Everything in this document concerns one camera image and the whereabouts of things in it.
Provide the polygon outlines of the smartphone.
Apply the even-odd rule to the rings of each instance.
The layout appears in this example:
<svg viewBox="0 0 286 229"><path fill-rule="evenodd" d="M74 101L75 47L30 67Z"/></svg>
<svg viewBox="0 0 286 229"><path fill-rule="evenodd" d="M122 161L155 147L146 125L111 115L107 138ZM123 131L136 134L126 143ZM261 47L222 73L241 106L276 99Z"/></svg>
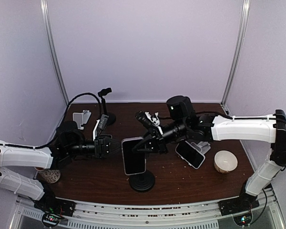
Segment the smartphone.
<svg viewBox="0 0 286 229"><path fill-rule="evenodd" d="M199 169L205 161L205 156L194 148L192 144L187 141L181 141L175 148L176 153L182 160L186 161L188 165L195 169Z"/></svg>
<svg viewBox="0 0 286 229"><path fill-rule="evenodd" d="M133 148L143 137L125 138L121 142L124 173L128 176L142 174L146 171L145 153L137 153Z"/></svg>

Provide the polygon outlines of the white folding phone stand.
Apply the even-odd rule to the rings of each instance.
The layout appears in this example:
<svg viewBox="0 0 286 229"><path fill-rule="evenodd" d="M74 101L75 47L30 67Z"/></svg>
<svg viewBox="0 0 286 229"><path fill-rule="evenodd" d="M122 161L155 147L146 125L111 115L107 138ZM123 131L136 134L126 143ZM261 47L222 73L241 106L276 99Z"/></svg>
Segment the white folding phone stand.
<svg viewBox="0 0 286 229"><path fill-rule="evenodd" d="M91 117L90 110L83 110L82 112L75 112L72 114L72 119L76 123L79 130L83 130Z"/></svg>

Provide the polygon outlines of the black round-base phone stand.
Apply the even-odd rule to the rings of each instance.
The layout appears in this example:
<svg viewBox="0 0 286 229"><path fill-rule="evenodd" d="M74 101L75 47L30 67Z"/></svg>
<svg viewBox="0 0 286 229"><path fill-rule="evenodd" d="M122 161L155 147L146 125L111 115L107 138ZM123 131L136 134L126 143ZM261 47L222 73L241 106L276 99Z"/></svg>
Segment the black round-base phone stand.
<svg viewBox="0 0 286 229"><path fill-rule="evenodd" d="M147 192L155 185L155 176L150 171L129 177L129 185L136 192Z"/></svg>

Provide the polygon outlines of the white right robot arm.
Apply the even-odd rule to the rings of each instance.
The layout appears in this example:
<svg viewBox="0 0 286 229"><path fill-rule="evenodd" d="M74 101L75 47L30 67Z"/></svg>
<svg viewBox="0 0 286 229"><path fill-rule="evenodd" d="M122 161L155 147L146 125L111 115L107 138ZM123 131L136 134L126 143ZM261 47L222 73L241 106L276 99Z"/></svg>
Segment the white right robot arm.
<svg viewBox="0 0 286 229"><path fill-rule="evenodd" d="M135 152L167 153L167 144L186 136L195 141L260 141L270 144L266 161L243 184L235 199L238 210L246 210L258 194L286 167L286 114L277 109L265 116L228 116L212 111L195 112L189 97L177 95L166 101L172 123L162 126L157 113L139 111L135 118L146 129Z"/></svg>

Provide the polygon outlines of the black round-base stand front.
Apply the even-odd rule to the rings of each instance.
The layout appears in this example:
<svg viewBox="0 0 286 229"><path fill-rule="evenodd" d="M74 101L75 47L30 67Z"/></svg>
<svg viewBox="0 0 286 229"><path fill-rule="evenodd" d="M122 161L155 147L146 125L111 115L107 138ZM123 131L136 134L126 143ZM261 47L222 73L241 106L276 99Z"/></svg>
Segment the black round-base stand front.
<svg viewBox="0 0 286 229"><path fill-rule="evenodd" d="M101 99L103 112L104 112L105 115L108 116L107 125L112 125L112 124L114 124L116 122L116 115L113 114L113 113L108 112L106 100L104 98L107 94L109 94L111 92L112 92L112 89L110 87L104 88L104 89L102 89L102 90L100 90L98 92L98 96Z"/></svg>

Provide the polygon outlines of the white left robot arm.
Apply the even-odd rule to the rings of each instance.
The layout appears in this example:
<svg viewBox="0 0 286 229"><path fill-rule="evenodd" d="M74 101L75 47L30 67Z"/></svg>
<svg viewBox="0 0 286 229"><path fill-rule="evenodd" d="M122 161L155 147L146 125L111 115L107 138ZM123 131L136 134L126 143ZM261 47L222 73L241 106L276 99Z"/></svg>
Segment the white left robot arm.
<svg viewBox="0 0 286 229"><path fill-rule="evenodd" d="M40 182L8 170L8 167L38 167L60 170L77 156L106 158L121 149L121 143L100 132L104 124L97 121L92 139L86 139L74 121L56 129L54 142L43 146L23 146L0 141L0 188L40 201L49 212L59 208L59 201Z"/></svg>

